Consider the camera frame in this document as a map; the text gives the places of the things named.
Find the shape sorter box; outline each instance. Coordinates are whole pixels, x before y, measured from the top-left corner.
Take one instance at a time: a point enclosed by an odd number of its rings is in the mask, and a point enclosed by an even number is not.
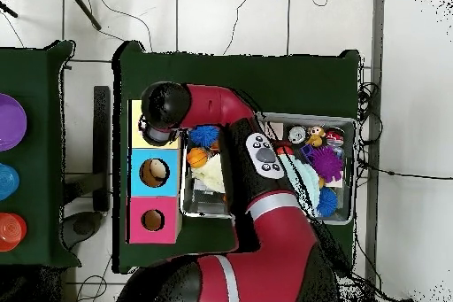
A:
[[[161,229],[150,231],[142,224],[147,211],[158,210],[164,216]],[[175,197],[132,197],[130,205],[130,244],[174,244],[180,233],[181,218]]]
[[[127,243],[174,244],[181,228],[180,139],[162,147],[147,144],[138,129],[142,115],[141,101],[131,100],[128,103],[127,114],[131,121],[132,133],[129,136],[131,158],[128,164],[130,190],[127,194],[130,201],[127,206]],[[151,159],[157,159],[160,164],[164,163],[166,172],[169,172],[165,182],[157,187],[148,186],[141,179],[141,169],[149,171]],[[149,230],[144,226],[143,217],[149,211],[157,211],[161,216],[163,225],[157,230]]]

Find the bowl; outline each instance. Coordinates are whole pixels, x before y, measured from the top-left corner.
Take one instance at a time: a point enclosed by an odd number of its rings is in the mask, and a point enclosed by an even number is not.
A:
[[[0,252],[10,252],[27,233],[27,224],[16,213],[0,213]]]
[[[13,167],[0,163],[0,201],[7,199],[18,187],[18,173]]]
[[[27,115],[20,103],[0,94],[0,151],[17,146],[27,131]]]

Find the blue bowl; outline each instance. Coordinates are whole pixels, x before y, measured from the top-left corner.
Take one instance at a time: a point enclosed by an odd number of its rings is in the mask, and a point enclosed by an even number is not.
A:
[[[0,200],[7,199],[18,187],[18,173],[11,166],[0,163]]]

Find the yellow block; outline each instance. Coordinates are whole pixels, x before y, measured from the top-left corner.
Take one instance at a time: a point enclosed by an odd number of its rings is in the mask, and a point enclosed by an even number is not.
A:
[[[172,149],[180,148],[180,138],[177,138],[173,143],[168,143],[165,146],[151,146],[142,138],[142,133],[138,129],[138,122],[142,116],[142,101],[132,100],[132,111],[129,113],[129,119],[132,120],[132,148],[135,149]]]

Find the pink block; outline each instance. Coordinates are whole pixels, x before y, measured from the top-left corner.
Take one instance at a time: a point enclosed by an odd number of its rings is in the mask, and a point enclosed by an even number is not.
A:
[[[180,232],[180,209],[176,197],[131,197],[129,214],[130,244],[174,244]],[[164,215],[164,226],[150,231],[142,225],[148,210],[159,210]]]

